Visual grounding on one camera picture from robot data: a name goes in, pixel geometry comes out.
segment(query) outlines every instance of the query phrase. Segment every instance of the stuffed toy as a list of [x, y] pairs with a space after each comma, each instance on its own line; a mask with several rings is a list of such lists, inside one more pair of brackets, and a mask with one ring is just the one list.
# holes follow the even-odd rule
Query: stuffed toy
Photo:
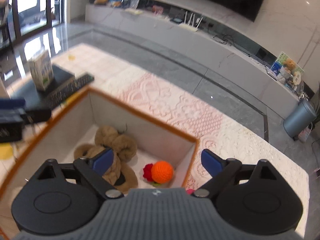
[[283, 62], [283, 66], [291, 73], [292, 70], [296, 68], [295, 62], [288, 58], [285, 62]]
[[96, 132], [94, 141], [96, 145], [83, 144], [76, 148], [74, 158], [83, 156], [92, 158], [106, 147], [110, 147], [114, 153], [113, 164], [102, 177], [123, 194], [127, 194], [130, 188], [137, 188], [137, 176], [126, 163], [137, 154], [136, 142], [127, 135], [120, 135], [111, 126], [100, 127]]

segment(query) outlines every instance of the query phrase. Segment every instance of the trash can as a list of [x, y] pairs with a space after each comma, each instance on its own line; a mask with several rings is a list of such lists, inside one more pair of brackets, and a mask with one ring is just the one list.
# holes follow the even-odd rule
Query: trash can
[[314, 119], [316, 111], [311, 104], [303, 99], [298, 107], [284, 120], [283, 127], [291, 138], [298, 136]]

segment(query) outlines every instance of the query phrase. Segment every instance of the sliding glass door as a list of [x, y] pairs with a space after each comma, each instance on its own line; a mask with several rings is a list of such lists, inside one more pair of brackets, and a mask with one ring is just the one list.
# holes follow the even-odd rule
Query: sliding glass door
[[16, 41], [51, 27], [51, 0], [12, 0]]
[[7, 23], [14, 44], [59, 24], [63, 12], [61, 1], [9, 0]]

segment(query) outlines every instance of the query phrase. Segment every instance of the yellow object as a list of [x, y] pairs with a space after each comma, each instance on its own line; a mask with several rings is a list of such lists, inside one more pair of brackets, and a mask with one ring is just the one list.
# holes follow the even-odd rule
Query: yellow object
[[13, 156], [13, 149], [10, 143], [0, 144], [0, 160], [10, 159]]
[[165, 161], [156, 162], [151, 168], [151, 177], [156, 183], [167, 183], [173, 177], [173, 167]]
[[106, 5], [108, 2], [109, 2], [109, 0], [95, 0], [94, 4]]
[[143, 13], [143, 11], [141, 11], [141, 10], [136, 10], [136, 9], [132, 9], [132, 8], [127, 8], [124, 11], [131, 13], [131, 14], [134, 14], [134, 15], [139, 15], [139, 14]]
[[71, 54], [68, 55], [68, 60], [73, 61], [73, 60], [75, 60], [75, 59], [76, 59], [75, 56], [73, 56], [73, 55], [71, 55]]
[[74, 101], [79, 96], [79, 92], [74, 93], [72, 96], [68, 97], [66, 100], [66, 105], [70, 104], [72, 101]]

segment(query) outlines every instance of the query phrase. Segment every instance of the milk carton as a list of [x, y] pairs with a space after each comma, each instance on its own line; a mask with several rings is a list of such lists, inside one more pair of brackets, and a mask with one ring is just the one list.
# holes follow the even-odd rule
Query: milk carton
[[54, 79], [49, 51], [41, 49], [28, 60], [28, 63], [36, 89], [45, 91]]

